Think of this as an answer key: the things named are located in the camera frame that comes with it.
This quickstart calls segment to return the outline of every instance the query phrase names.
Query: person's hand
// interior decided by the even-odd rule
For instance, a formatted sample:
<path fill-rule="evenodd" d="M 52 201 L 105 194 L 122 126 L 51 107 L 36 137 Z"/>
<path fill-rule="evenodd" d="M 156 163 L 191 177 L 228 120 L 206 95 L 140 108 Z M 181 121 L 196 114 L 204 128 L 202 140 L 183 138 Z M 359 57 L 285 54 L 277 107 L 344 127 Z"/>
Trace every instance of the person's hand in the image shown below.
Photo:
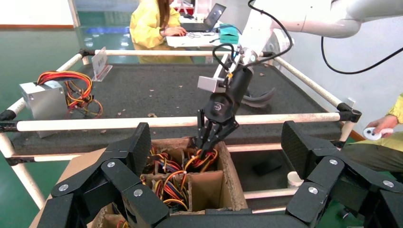
<path fill-rule="evenodd" d="M 370 122 L 367 126 L 368 127 L 374 127 L 374 133 L 378 134 L 382 129 L 385 128 L 394 128 L 399 121 L 397 120 L 397 117 L 394 115 L 387 115 L 379 120 L 375 120 L 373 122 Z M 391 136 L 392 133 L 385 133 L 382 135 L 382 138 L 386 138 Z"/>
<path fill-rule="evenodd" d="M 182 28 L 180 26 L 176 26 L 176 27 L 166 28 L 163 33 L 166 37 L 171 37 L 171 36 L 177 36 L 177 35 L 184 36 L 184 35 L 186 35 L 187 32 L 184 28 Z"/>

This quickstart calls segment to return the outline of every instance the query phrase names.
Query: cardboard box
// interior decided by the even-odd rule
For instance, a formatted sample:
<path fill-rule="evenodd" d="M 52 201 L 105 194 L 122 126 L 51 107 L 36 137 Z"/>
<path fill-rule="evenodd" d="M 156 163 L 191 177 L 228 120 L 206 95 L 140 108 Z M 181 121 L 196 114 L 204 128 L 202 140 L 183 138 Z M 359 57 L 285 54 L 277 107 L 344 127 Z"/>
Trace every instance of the cardboard box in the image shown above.
<path fill-rule="evenodd" d="M 188 150 L 189 142 L 190 138 L 166 139 L 155 140 L 153 145 L 159 148 L 168 148 L 171 151 L 180 151 Z M 192 195 L 192 199 L 189 195 L 190 210 L 176 214 L 204 214 L 204 209 L 230 208 L 231 210 L 240 210 L 248 207 L 229 151 L 223 142 L 219 143 L 216 149 L 219 152 L 217 170 L 187 175 L 189 191 Z M 90 152 L 72 159 L 58 182 L 94 164 L 104 150 Z M 35 217 L 30 228 L 37 227 L 41 214 L 42 210 Z M 122 219 L 123 217 L 120 215 L 112 215 L 112 209 L 109 205 L 102 208 L 94 221 L 89 223 L 87 227 L 116 227 Z"/>

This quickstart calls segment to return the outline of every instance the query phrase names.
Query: teal box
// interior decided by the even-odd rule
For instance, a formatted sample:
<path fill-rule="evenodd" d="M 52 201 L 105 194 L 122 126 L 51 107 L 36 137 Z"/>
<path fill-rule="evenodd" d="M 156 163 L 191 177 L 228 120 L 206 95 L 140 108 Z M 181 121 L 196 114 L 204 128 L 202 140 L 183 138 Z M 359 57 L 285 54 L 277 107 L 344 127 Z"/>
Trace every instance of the teal box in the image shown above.
<path fill-rule="evenodd" d="M 220 29 L 220 42 L 230 43 L 230 44 L 238 44 L 239 42 L 239 34 L 238 30 L 229 24 L 221 24 L 220 27 L 224 27 Z"/>

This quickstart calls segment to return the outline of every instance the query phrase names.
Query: robotic arm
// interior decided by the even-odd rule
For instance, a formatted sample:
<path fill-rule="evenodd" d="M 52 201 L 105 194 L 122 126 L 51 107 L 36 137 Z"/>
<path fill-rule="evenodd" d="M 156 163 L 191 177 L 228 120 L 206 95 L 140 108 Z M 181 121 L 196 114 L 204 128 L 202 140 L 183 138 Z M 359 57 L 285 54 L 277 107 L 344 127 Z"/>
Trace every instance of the robotic arm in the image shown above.
<path fill-rule="evenodd" d="M 346 38 L 364 22 L 403 15 L 403 0 L 250 0 L 248 5 L 252 11 L 234 56 L 224 56 L 213 78 L 199 78 L 198 87 L 213 92 L 204 109 L 198 110 L 196 146 L 202 156 L 239 126 L 235 114 L 252 79 L 252 66 L 262 62 L 258 57 L 273 29 L 283 29 L 289 39 L 287 30 Z M 287 50 L 265 54 L 269 58 L 263 61 L 291 46 L 290 39 Z"/>

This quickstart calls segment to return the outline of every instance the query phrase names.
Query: laptop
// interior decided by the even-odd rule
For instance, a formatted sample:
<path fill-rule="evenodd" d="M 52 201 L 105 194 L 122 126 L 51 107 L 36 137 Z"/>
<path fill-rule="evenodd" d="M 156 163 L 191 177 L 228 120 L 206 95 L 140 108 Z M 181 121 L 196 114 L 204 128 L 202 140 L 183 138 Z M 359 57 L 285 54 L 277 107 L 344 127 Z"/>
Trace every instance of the laptop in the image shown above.
<path fill-rule="evenodd" d="M 220 19 L 221 15 L 224 13 L 227 7 L 215 4 L 213 9 L 211 9 L 208 17 L 204 20 L 204 23 L 183 23 L 181 24 L 187 32 L 206 32 L 211 31 L 214 25 Z"/>

